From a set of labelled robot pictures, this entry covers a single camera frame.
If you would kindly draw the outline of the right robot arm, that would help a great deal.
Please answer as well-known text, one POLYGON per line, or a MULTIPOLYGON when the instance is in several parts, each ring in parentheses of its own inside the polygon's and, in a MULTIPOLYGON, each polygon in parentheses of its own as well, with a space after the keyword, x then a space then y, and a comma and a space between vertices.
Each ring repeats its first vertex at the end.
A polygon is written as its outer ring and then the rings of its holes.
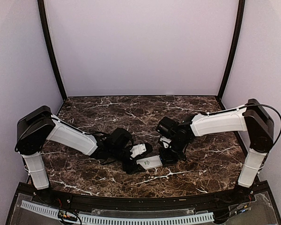
POLYGON ((202 112, 186 116, 181 122, 162 118, 156 131, 161 135, 160 159, 163 166, 186 160, 186 148, 195 137, 224 132, 247 132, 250 139, 249 151, 238 177, 238 186, 230 192, 230 200, 240 203, 248 195, 247 188, 278 141, 274 137, 274 120, 267 113, 267 105, 249 99, 244 105, 218 111, 202 112))

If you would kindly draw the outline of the white remote control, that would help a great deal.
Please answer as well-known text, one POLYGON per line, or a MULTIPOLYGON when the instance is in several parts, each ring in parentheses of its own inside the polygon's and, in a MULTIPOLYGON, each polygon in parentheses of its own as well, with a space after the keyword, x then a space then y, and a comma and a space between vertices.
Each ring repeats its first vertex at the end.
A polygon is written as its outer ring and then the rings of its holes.
POLYGON ((136 163, 142 166, 145 170, 158 168, 163 165, 159 155, 138 159, 136 163))

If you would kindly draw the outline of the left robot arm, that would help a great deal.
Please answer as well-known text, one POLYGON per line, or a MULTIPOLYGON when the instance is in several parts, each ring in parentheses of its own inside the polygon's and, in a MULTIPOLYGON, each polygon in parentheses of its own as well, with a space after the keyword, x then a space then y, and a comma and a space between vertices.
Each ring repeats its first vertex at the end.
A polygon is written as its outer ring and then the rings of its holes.
POLYGON ((24 159, 34 187, 39 190, 38 196, 46 204, 57 200, 56 193, 49 188, 40 153, 46 141, 61 143, 93 158, 113 157, 125 165, 133 165, 144 147, 135 145, 132 135, 123 128, 111 134, 86 133, 59 119, 45 105, 36 109, 18 121, 15 151, 24 159))

